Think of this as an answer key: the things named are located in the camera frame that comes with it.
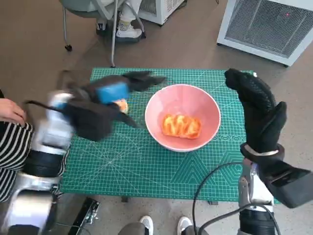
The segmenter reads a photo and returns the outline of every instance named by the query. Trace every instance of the bread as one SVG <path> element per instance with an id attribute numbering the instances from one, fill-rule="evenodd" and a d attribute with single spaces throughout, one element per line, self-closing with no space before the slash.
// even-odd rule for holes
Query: bread
<path id="1" fill-rule="evenodd" d="M 115 104 L 119 106 L 119 109 L 121 112 L 127 114 L 128 113 L 128 103 L 126 102 L 125 99 L 120 99 L 117 101 L 114 101 Z"/>
<path id="2" fill-rule="evenodd" d="M 201 132 L 201 122 L 185 115 L 167 114 L 162 121 L 162 133 L 166 136 L 196 139 Z"/>

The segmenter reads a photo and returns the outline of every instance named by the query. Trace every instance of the pink bowl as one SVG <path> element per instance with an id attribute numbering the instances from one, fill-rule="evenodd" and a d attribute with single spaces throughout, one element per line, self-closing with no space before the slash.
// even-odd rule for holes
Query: pink bowl
<path id="1" fill-rule="evenodd" d="M 189 140 L 162 134 L 161 124 L 166 114 L 182 114 L 198 118 L 202 123 L 197 139 Z M 221 124 L 220 109 L 204 90 L 184 84 L 172 85 L 156 92 L 145 113 L 151 136 L 162 146 L 176 152 L 190 152 L 209 143 Z"/>

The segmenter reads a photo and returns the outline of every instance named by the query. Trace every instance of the vent grille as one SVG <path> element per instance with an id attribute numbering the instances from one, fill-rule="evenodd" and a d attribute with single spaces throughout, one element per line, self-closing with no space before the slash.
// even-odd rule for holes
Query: vent grille
<path id="1" fill-rule="evenodd" d="M 154 16 L 157 16 L 156 0 L 142 0 L 140 4 L 140 10 L 149 12 Z"/>
<path id="2" fill-rule="evenodd" d="M 288 58 L 312 28 L 312 11 L 269 0 L 237 0 L 225 38 Z"/>
<path id="3" fill-rule="evenodd" d="M 166 1 L 167 11 L 171 11 L 173 8 L 173 0 Z"/>
<path id="4" fill-rule="evenodd" d="M 173 0 L 173 7 L 176 8 L 180 4 L 179 0 Z"/>

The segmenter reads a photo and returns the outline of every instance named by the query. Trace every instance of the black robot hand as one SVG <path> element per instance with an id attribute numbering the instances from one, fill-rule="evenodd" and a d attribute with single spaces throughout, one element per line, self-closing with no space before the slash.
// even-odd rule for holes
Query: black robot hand
<path id="1" fill-rule="evenodd" d="M 287 105 L 276 105 L 269 86 L 252 74 L 229 69 L 226 85 L 238 93 L 245 113 L 246 143 L 256 152 L 278 149 L 280 132 L 287 120 Z"/>
<path id="2" fill-rule="evenodd" d="M 151 86 L 162 83 L 165 79 L 165 77 L 152 76 L 151 71 L 133 71 L 126 74 L 103 77 L 83 86 L 82 89 L 88 93 L 92 102 L 99 102 L 96 90 L 100 87 L 125 83 L 128 86 L 129 92 L 143 92 Z"/>

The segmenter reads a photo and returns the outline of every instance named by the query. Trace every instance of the white sneaker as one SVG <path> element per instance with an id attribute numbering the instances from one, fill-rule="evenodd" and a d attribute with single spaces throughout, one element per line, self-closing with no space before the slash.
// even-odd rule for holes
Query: white sneaker
<path id="1" fill-rule="evenodd" d="M 181 232 L 184 231 L 187 227 L 192 226 L 191 220 L 188 217 L 183 216 L 180 218 L 177 224 L 177 235 L 181 235 Z"/>
<path id="2" fill-rule="evenodd" d="M 96 22 L 96 33 L 99 36 L 105 36 L 106 35 L 106 26 L 107 26 L 107 20 L 104 19 L 97 19 Z"/>
<path id="3" fill-rule="evenodd" d="M 149 229 L 149 235 L 153 235 L 153 221 L 152 218 L 148 215 L 145 215 L 142 217 L 139 221 L 140 223 L 143 223 L 147 229 Z"/>
<path id="4" fill-rule="evenodd" d="M 116 40 L 119 42 L 138 42 L 141 38 L 142 31 L 129 25 L 127 30 L 120 30 L 120 26 L 116 32 Z"/>
<path id="5" fill-rule="evenodd" d="M 106 25 L 107 25 L 107 20 L 105 19 L 97 19 L 97 22 L 96 22 L 96 29 L 97 31 L 104 31 L 106 30 Z"/>

